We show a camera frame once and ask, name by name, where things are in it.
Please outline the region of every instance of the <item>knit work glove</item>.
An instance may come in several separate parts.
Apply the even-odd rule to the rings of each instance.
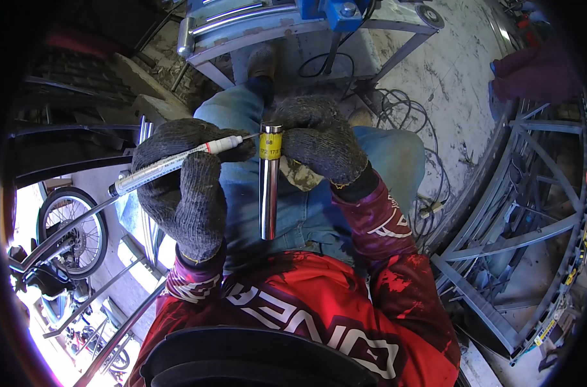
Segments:
[[[283,154],[326,177],[337,188],[351,184],[366,169],[367,154],[333,100],[287,98],[273,121],[285,130]]]
[[[229,135],[248,133],[221,130],[194,118],[164,123],[137,147],[132,172]],[[244,141],[218,155],[195,152],[188,155],[180,170],[157,178],[137,190],[138,201],[145,212],[177,242],[183,255],[180,258],[200,263],[218,252],[227,220],[227,202],[218,181],[220,162],[244,161],[255,153],[253,141]]]

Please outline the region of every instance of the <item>pants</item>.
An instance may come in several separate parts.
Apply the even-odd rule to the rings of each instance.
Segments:
[[[493,92],[501,102],[527,98],[560,104],[577,97],[582,84],[558,39],[550,38],[537,48],[523,48],[494,60]]]
[[[261,93],[252,82],[237,85],[205,101],[194,113],[194,118],[221,129],[258,133],[264,108]],[[408,131],[385,131],[367,126],[357,126],[353,130],[390,195],[397,200],[401,211],[408,213],[425,172],[421,139]],[[253,140],[258,149],[258,137]],[[226,274],[251,264],[254,259],[287,250],[322,253],[354,266],[351,229],[340,209],[331,203],[327,180],[323,179],[317,187],[303,192],[280,175],[277,231],[276,238],[271,241],[259,236],[258,157],[222,164],[220,184],[228,206]]]

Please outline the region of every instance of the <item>blue jeans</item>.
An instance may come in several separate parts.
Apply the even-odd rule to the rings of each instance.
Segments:
[[[221,129],[258,133],[264,98],[245,84],[222,91],[205,101],[194,118]],[[360,147],[386,183],[403,213],[408,213],[425,173],[425,151],[412,132],[385,131],[367,126],[353,128]],[[258,137],[255,137],[258,149]],[[340,209],[331,203],[329,182],[323,179],[308,192],[298,190],[281,174],[278,179],[276,238],[262,240],[258,226],[258,157],[245,162],[224,163],[220,184],[227,197],[227,261],[231,273],[268,254],[305,250],[326,254],[351,266],[351,228]]]

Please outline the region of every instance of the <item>tape measure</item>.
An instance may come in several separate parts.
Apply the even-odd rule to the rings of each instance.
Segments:
[[[280,159],[282,133],[261,133],[258,138],[258,156],[263,160]]]

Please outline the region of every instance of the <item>red shirt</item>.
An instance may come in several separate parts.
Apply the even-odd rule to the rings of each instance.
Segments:
[[[367,367],[383,386],[452,387],[459,345],[429,259],[417,254],[398,204],[382,181],[357,203],[336,196],[333,203],[367,264],[370,297],[350,266],[316,253],[276,254],[224,283],[224,253],[200,270],[177,259],[129,385],[144,385],[138,369],[167,333],[226,324],[280,329],[321,342]]]

